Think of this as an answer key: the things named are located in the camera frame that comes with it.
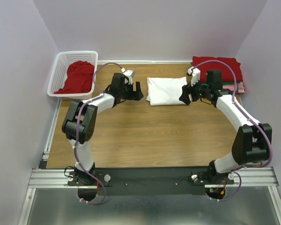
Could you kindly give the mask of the white t-shirt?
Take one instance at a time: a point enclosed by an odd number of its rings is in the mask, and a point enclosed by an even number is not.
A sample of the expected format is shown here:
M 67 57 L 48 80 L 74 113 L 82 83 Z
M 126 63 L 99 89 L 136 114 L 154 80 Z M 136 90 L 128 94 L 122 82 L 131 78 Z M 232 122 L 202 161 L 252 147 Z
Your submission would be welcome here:
M 147 78 L 148 95 L 146 100 L 151 106 L 185 105 L 179 98 L 182 87 L 187 85 L 186 77 L 181 78 Z

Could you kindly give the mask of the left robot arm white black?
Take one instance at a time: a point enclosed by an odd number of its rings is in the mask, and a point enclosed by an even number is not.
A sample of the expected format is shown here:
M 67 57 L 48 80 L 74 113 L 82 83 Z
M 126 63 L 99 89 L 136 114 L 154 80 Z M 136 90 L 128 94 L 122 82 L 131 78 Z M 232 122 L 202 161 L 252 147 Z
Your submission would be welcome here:
M 67 176 L 70 186 L 99 184 L 95 177 L 95 163 L 90 150 L 96 117 L 126 100 L 139 101 L 143 98 L 140 82 L 133 83 L 134 75 L 133 70 L 115 73 L 111 84 L 99 96 L 71 102 L 62 124 L 62 132 L 70 141 L 75 158 L 74 171 Z

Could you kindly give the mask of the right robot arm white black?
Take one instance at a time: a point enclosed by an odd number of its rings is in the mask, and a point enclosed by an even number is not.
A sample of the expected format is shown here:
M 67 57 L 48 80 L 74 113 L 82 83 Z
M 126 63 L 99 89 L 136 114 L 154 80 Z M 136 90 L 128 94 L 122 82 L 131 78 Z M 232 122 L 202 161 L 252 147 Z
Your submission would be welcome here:
M 231 152 L 209 163 L 204 178 L 210 183 L 218 183 L 230 172 L 243 167 L 262 166 L 272 160 L 272 128 L 254 119 L 238 102 L 235 93 L 224 89 L 220 70 L 207 71 L 208 84 L 200 81 L 200 70 L 191 67 L 187 75 L 191 77 L 182 87 L 179 100 L 189 105 L 192 101 L 208 100 L 220 110 L 235 128 L 237 134 Z

